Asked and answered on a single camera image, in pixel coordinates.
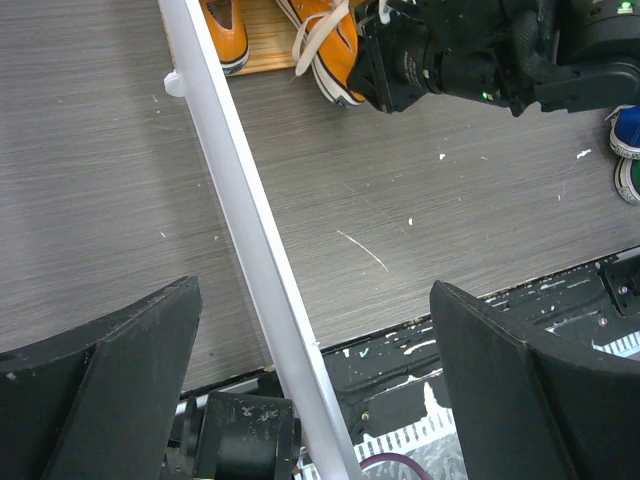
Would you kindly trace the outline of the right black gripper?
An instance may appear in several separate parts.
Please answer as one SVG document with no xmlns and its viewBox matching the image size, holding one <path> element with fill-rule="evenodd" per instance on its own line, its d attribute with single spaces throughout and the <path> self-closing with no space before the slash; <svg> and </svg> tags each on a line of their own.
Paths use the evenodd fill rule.
<svg viewBox="0 0 640 480">
<path fill-rule="evenodd" d="M 376 110 L 402 112 L 441 94 L 440 54 L 417 1 L 364 1 L 354 8 L 358 52 L 348 87 Z"/>
</svg>

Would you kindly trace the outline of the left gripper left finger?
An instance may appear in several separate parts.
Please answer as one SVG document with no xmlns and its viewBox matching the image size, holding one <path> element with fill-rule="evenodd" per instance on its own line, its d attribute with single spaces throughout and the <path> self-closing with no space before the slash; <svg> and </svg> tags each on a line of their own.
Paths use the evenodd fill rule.
<svg viewBox="0 0 640 480">
<path fill-rule="evenodd" d="M 201 311 L 183 277 L 2 353 L 2 478 L 158 478 Z"/>
</svg>

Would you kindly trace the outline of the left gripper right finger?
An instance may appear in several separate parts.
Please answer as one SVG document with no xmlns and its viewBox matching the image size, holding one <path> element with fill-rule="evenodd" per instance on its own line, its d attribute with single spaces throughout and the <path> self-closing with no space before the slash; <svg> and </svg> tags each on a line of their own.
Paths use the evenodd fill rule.
<svg viewBox="0 0 640 480">
<path fill-rule="evenodd" d="M 471 479 L 636 479 L 639 363 L 441 281 L 436 345 Z"/>
</svg>

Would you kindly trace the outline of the orange sneaker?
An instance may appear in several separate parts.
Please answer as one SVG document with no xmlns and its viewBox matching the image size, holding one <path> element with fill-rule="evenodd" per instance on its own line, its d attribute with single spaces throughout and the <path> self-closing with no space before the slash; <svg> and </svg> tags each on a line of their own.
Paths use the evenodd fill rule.
<svg viewBox="0 0 640 480">
<path fill-rule="evenodd" d="M 248 62 L 249 41 L 237 0 L 201 1 L 201 9 L 225 75 L 240 71 Z"/>
<path fill-rule="evenodd" d="M 348 0 L 278 0 L 296 28 L 292 46 L 294 74 L 311 71 L 322 95 L 331 103 L 356 107 L 364 97 L 348 87 L 358 54 L 358 34 Z"/>
</svg>

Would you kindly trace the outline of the white cabinet door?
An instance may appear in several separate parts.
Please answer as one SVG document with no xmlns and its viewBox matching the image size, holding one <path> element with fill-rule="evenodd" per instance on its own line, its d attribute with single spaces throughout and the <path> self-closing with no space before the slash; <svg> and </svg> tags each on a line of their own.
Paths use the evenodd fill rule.
<svg viewBox="0 0 640 480">
<path fill-rule="evenodd" d="M 323 479 L 360 479 L 319 344 L 247 137 L 196 1 L 159 4 L 174 61 L 172 96 L 186 99 L 270 356 L 301 418 Z"/>
</svg>

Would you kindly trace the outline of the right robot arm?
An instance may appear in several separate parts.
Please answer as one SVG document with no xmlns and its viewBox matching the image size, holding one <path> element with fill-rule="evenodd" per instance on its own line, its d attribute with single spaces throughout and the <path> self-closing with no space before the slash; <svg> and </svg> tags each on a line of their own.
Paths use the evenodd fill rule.
<svg viewBox="0 0 640 480">
<path fill-rule="evenodd" d="M 377 110 L 426 94 L 570 113 L 639 101 L 636 1 L 367 1 L 347 84 Z"/>
</svg>

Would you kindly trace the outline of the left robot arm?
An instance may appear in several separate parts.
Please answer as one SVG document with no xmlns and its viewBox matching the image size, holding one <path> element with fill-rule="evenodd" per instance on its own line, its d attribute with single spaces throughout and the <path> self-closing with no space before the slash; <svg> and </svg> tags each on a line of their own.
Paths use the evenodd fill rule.
<svg viewBox="0 0 640 480">
<path fill-rule="evenodd" d="M 436 344 L 473 479 L 635 479 L 639 364 L 431 290 Z M 194 277 L 1 357 L 5 479 L 288 479 L 310 422 L 292 402 L 211 393 L 172 427 L 202 298 Z"/>
</svg>

